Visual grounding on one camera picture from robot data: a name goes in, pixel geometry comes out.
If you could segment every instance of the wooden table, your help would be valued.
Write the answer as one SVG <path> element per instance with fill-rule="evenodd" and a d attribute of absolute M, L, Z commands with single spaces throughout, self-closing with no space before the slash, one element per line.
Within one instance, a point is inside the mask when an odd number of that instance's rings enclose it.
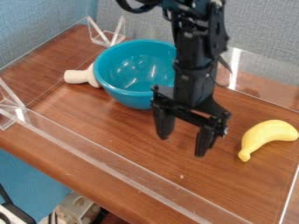
<path fill-rule="evenodd" d="M 155 134 L 151 111 L 125 107 L 103 89 L 61 82 L 65 70 L 75 69 L 82 62 L 86 63 L 81 68 L 86 68 L 102 50 L 90 43 L 87 27 L 79 25 L 14 63 L 3 71 L 4 81 L 28 108 L 56 123 L 246 220 L 278 223 L 298 166 L 299 141 L 269 143 L 246 164 L 238 159 L 238 152 L 242 135 L 253 125 L 282 119 L 299 129 L 298 114 L 218 88 L 215 98 L 234 114 L 230 133 L 207 156 L 197 158 L 197 127 L 178 120 L 170 139 L 162 141 Z M 127 222 L 194 223 L 20 124 L 0 133 L 0 147 Z M 85 145 L 79 149 L 98 159 L 97 150 Z M 291 212 L 286 223 L 299 221 L 298 210 Z M 227 223 L 222 217 L 215 222 Z"/>

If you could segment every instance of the wood grain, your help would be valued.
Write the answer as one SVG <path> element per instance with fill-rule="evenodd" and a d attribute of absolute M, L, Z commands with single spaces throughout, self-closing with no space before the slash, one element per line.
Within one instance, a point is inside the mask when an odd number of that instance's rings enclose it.
<path fill-rule="evenodd" d="M 63 60 L 66 55 L 71 55 L 69 52 L 74 53 L 70 61 L 85 64 L 85 60 L 86 67 L 95 58 L 95 52 L 101 51 L 91 51 L 94 45 L 86 45 L 81 48 L 85 59 L 77 58 L 83 56 L 75 53 L 75 45 L 67 40 L 69 35 L 86 39 L 82 29 L 78 27 L 70 34 L 63 34 L 47 45 L 47 50 L 38 49 L 24 62 L 11 66 L 8 72 L 4 72 L 11 85 L 16 80 L 23 81 L 18 82 L 18 94 L 28 102 L 35 99 L 31 109 L 249 221 L 278 223 L 298 165 L 299 142 L 267 144 L 246 164 L 237 155 L 242 135 L 253 125 L 265 120 L 282 119 L 299 129 L 298 114 L 245 94 L 218 88 L 215 98 L 234 114 L 229 122 L 230 133 L 217 142 L 207 156 L 197 158 L 197 127 L 178 120 L 170 139 L 162 141 L 155 134 L 153 112 L 125 107 L 103 89 L 59 83 L 36 99 L 34 91 L 39 90 L 40 93 L 52 84 L 52 80 L 47 80 L 48 75 L 56 75 L 59 79 L 63 69 L 73 63 Z M 52 65 L 58 63 L 46 77 L 36 82 L 27 82 L 27 78 L 22 76 L 11 78 L 15 73 L 20 73 L 20 69 L 36 77 L 42 72 L 35 69 L 40 65 L 36 57 L 43 59 L 44 54 L 52 59 Z M 182 214 L 58 145 L 44 141 L 20 125 L 3 132 L 0 139 L 2 147 L 130 223 L 193 223 Z M 98 159 L 97 149 L 79 148 Z M 226 223 L 223 221 L 219 217 L 217 223 Z"/>

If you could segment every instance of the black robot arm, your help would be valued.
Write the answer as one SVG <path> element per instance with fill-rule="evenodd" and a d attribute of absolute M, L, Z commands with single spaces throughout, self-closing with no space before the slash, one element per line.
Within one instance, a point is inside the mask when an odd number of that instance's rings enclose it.
<path fill-rule="evenodd" d="M 201 127 L 195 155 L 202 157 L 217 138 L 227 134 L 230 112 L 214 101 L 221 54 L 227 50 L 225 0 L 117 0 L 134 13 L 163 6 L 163 16 L 173 22 L 177 47 L 174 87 L 154 86 L 154 121 L 157 133 L 166 139 L 174 131 L 175 117 Z"/>

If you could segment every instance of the blue bowl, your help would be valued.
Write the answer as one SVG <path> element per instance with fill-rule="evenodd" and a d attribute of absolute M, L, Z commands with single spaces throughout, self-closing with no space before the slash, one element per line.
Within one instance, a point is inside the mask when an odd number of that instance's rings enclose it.
<path fill-rule="evenodd" d="M 153 85 L 174 86 L 174 45 L 133 40 L 109 48 L 97 58 L 94 74 L 109 94 L 134 109 L 150 109 Z"/>

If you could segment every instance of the yellow banana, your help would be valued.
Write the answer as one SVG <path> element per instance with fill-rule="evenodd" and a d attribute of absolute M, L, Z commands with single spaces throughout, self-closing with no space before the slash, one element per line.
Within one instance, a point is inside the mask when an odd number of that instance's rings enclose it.
<path fill-rule="evenodd" d="M 250 154 L 257 151 L 263 144 L 279 140 L 294 141 L 299 137 L 295 127 L 283 121 L 270 120 L 255 125 L 242 138 L 242 150 L 238 154 L 239 159 L 247 162 Z"/>

